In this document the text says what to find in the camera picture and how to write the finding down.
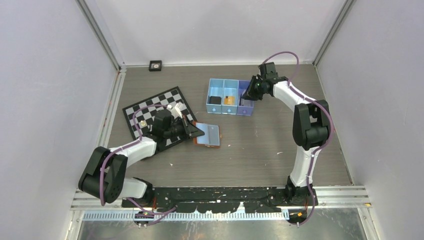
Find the light blue bin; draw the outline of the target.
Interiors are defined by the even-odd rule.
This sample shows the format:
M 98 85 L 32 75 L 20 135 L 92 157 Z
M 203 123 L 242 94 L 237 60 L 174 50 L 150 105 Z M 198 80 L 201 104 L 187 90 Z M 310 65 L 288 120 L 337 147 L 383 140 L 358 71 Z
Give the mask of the light blue bin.
M 206 111 L 210 114 L 222 113 L 223 85 L 224 85 L 224 79 L 211 78 L 209 80 L 207 97 L 206 97 Z M 221 105 L 208 104 L 210 96 L 221 97 Z
M 239 81 L 234 79 L 225 79 L 222 90 L 222 113 L 227 115 L 236 115 L 238 107 Z

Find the light blue left bin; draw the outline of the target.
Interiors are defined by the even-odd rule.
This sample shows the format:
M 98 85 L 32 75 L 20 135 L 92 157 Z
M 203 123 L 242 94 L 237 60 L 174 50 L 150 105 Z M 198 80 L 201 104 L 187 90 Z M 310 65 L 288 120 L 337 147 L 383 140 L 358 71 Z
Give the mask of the light blue left bin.
M 206 97 L 206 111 L 210 114 L 222 113 L 223 85 L 224 85 L 224 79 L 211 78 L 209 80 L 207 97 Z M 221 105 L 208 104 L 210 96 L 221 97 Z

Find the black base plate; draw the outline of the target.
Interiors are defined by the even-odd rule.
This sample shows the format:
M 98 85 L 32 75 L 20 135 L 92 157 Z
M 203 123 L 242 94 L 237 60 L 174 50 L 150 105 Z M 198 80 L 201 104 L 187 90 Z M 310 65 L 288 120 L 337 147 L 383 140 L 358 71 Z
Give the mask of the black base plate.
M 122 207 L 154 207 L 160 213 L 174 209 L 177 213 L 213 214 L 234 213 L 244 209 L 246 213 L 277 213 L 280 207 L 294 206 L 305 209 L 317 205 L 307 188 L 293 195 L 284 187 L 155 187 L 148 189 L 142 198 L 123 200 Z

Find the orange card in bin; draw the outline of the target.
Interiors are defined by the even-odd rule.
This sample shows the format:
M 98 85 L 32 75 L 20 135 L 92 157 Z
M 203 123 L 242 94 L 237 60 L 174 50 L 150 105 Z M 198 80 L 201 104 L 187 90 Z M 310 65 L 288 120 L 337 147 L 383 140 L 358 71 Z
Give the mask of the orange card in bin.
M 234 96 L 225 96 L 223 100 L 223 104 L 234 106 L 236 104 L 236 98 Z

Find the light blue middle bin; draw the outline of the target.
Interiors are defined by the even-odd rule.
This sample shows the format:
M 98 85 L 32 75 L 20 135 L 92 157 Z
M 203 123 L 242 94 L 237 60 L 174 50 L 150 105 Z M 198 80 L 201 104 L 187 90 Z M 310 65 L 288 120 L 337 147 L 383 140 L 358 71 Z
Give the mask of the light blue middle bin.
M 227 115 L 236 115 L 238 107 L 239 81 L 234 79 L 225 79 L 222 90 L 222 113 Z

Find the brown leather card holder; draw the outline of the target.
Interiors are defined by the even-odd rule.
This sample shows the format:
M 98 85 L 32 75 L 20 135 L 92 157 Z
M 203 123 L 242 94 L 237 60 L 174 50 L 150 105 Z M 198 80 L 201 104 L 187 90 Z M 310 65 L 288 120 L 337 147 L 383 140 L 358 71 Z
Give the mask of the brown leather card holder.
M 195 145 L 205 146 L 208 148 L 220 148 L 221 133 L 218 125 L 195 122 L 194 126 L 204 132 L 204 135 L 193 139 L 193 143 Z

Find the black card in bin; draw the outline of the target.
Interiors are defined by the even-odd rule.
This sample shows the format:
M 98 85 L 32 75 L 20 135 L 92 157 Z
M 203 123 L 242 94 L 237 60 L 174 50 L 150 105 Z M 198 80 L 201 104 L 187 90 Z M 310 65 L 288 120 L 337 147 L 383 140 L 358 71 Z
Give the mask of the black card in bin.
M 208 104 L 211 105 L 221 105 L 222 98 L 220 96 L 210 96 Z

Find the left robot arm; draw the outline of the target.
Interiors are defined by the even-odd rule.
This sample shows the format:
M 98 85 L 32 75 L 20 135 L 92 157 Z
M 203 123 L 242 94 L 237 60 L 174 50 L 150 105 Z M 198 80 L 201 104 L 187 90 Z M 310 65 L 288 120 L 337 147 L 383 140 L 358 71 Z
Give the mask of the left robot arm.
M 138 139 L 114 148 L 96 147 L 78 181 L 78 189 L 111 204 L 118 198 L 134 199 L 141 207 L 153 202 L 153 186 L 140 178 L 127 178 L 127 168 L 136 162 L 162 152 L 167 141 L 204 136 L 205 132 L 194 121 L 173 110 L 159 110 L 150 131 Z

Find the purple right bin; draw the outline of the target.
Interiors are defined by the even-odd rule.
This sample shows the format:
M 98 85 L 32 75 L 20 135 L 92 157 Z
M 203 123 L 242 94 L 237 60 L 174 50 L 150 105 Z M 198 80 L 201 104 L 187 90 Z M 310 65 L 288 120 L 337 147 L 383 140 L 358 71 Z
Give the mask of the purple right bin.
M 248 80 L 238 80 L 238 102 L 236 115 L 251 116 L 254 110 L 254 102 L 242 98 L 250 84 Z

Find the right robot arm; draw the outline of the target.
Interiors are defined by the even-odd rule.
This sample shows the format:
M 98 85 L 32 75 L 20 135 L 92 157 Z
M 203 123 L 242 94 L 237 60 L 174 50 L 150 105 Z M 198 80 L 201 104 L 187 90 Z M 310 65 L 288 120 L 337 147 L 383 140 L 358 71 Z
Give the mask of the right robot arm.
M 252 76 L 242 98 L 258 101 L 269 94 L 293 111 L 292 137 L 297 152 L 284 195 L 288 203 L 299 205 L 311 195 L 318 155 L 332 133 L 329 105 L 325 100 L 310 98 L 290 83 L 287 77 L 279 76 L 273 62 L 262 63 L 258 69 L 259 74 Z

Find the small black square box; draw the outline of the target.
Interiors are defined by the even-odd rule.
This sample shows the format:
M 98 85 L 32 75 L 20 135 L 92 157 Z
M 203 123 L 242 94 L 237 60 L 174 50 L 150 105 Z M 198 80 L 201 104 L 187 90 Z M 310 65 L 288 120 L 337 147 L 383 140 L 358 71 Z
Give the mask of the small black square box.
M 150 72 L 160 72 L 162 70 L 163 62 L 161 60 L 151 60 L 149 62 L 148 70 Z

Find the black white chessboard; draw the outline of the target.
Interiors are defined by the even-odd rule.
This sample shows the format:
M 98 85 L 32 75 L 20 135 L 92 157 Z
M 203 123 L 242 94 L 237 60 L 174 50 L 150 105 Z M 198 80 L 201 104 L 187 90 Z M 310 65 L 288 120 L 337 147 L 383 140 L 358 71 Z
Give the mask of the black white chessboard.
M 185 108 L 182 113 L 186 115 L 188 121 L 197 122 L 193 111 L 191 110 L 189 104 L 186 101 L 186 98 L 178 86 L 123 108 L 122 111 L 133 141 L 136 142 L 139 141 L 140 138 L 148 137 L 156 141 L 156 152 L 159 153 L 177 144 L 180 144 L 185 140 L 194 139 L 182 139 L 180 137 L 163 139 L 151 134 L 151 127 L 153 125 L 156 113 L 160 110 L 166 110 L 167 105 L 175 106 L 177 102 L 183 102 L 185 104 Z M 141 121 L 145 121 L 147 125 L 141 127 Z

